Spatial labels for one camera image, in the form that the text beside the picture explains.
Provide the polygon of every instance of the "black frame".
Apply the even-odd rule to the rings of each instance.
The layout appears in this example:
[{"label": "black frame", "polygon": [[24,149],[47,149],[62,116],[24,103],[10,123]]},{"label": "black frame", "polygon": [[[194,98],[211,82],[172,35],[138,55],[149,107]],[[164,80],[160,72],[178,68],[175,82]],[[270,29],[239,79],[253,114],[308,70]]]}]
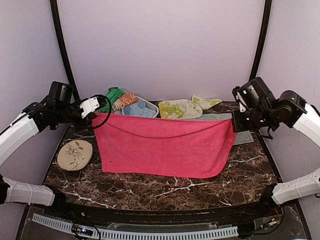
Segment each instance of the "black frame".
[{"label": "black frame", "polygon": [[267,30],[268,30],[268,24],[269,24],[269,18],[271,13],[271,4],[272,0],[265,0],[264,2],[264,10],[263,10],[263,17],[262,17],[262,23],[261,23],[261,30],[259,35],[258,44],[255,51],[255,56],[252,64],[252,69],[249,77],[249,81],[254,79],[257,76],[257,72],[260,65],[260,60],[262,56],[262,52],[264,50],[266,36],[267,36]]},{"label": "black frame", "polygon": [[68,54],[67,54],[67,48],[66,48],[66,44],[65,44],[65,40],[64,40],[64,35],[62,32],[57,0],[50,0],[50,5],[51,5],[52,19],[53,19],[56,39],[58,41],[60,54],[61,54],[61,58],[62,58],[63,65],[64,65],[64,70],[65,70],[66,76],[68,78],[69,84],[73,88],[74,100],[79,100],[80,96],[79,96],[79,92],[78,92],[78,89],[76,86],[74,75],[71,70],[71,65],[69,62]]}]

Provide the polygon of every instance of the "wooden plate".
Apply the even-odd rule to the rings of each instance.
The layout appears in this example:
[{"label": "wooden plate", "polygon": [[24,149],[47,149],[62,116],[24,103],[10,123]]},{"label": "wooden plate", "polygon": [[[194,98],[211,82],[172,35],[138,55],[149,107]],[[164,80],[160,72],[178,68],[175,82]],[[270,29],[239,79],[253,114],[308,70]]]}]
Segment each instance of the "wooden plate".
[{"label": "wooden plate", "polygon": [[78,171],[89,163],[92,153],[91,143],[84,140],[70,141],[60,149],[57,163],[64,170]]}]

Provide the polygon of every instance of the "cloth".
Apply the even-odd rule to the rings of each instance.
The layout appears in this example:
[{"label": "cloth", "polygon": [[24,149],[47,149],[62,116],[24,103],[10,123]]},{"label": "cloth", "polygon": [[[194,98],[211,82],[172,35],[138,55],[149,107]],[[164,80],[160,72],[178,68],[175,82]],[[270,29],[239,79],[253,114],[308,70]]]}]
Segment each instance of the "cloth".
[{"label": "cloth", "polygon": [[[106,117],[99,113],[92,125]],[[199,179],[223,170],[236,138],[230,119],[196,122],[115,114],[94,133],[104,173]]]},{"label": "cloth", "polygon": [[[193,120],[193,121],[221,121],[221,120],[227,120],[227,119],[231,119],[231,118],[232,118],[231,113],[219,113],[219,114],[210,113],[210,114],[203,114],[202,116],[200,116],[198,118],[193,118],[193,119],[189,119],[189,120]],[[254,142],[254,138],[252,137],[252,134],[250,133],[250,131],[241,131],[241,132],[237,133],[233,145],[249,144],[249,143],[253,143],[253,142]]]},{"label": "cloth", "polygon": [[193,119],[203,113],[201,107],[192,100],[162,101],[158,106],[162,119]]},{"label": "cloth", "polygon": [[138,98],[133,92],[127,92],[122,97],[120,97],[115,101],[115,103],[112,105],[112,110],[114,112],[119,111],[126,106],[135,104],[137,101],[138,101]]},{"label": "cloth", "polygon": [[144,118],[153,118],[156,115],[156,111],[147,108],[144,101],[138,101],[135,104],[126,106],[123,109],[123,113],[124,115]]},{"label": "cloth", "polygon": [[199,96],[193,95],[192,102],[200,106],[202,110],[208,110],[212,108],[214,105],[222,103],[220,99],[204,99]]},{"label": "cloth", "polygon": [[[124,91],[119,89],[118,87],[110,87],[108,89],[108,93],[105,95],[111,102],[111,105],[113,105],[117,99],[121,98],[124,95]],[[102,113],[108,113],[109,112],[109,104],[106,104],[105,107],[101,109]]]}]

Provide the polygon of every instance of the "gray cloth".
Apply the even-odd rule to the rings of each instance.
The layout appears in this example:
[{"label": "gray cloth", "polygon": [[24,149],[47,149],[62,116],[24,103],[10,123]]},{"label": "gray cloth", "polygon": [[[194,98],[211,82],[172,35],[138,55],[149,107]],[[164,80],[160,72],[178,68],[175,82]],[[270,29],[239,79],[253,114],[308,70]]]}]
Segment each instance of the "gray cloth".
[{"label": "gray cloth", "polygon": [[[231,113],[210,113],[210,114],[203,114],[200,117],[192,118],[192,119],[185,119],[187,121],[222,121],[228,120],[232,118]],[[235,141],[233,145],[240,145],[240,144],[248,144],[253,143],[254,138],[252,137],[250,131],[241,131],[235,137]]]}]

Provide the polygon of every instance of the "marble table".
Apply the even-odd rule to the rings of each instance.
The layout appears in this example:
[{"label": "marble table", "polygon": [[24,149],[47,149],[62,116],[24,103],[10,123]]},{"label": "marble table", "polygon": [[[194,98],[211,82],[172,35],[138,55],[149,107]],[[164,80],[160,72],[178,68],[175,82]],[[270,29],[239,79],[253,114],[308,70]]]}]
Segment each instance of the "marble table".
[{"label": "marble table", "polygon": [[[223,102],[204,114],[229,113],[237,108],[235,102]],[[226,166],[218,176],[191,179],[103,173],[94,132],[76,132],[70,125],[44,183],[65,193],[69,203],[119,210],[203,210],[257,202],[263,189],[276,183],[277,178],[254,132],[252,136],[253,143],[232,147]],[[86,140],[93,145],[92,159],[79,171],[65,171],[57,164],[60,148],[72,140]]]}]

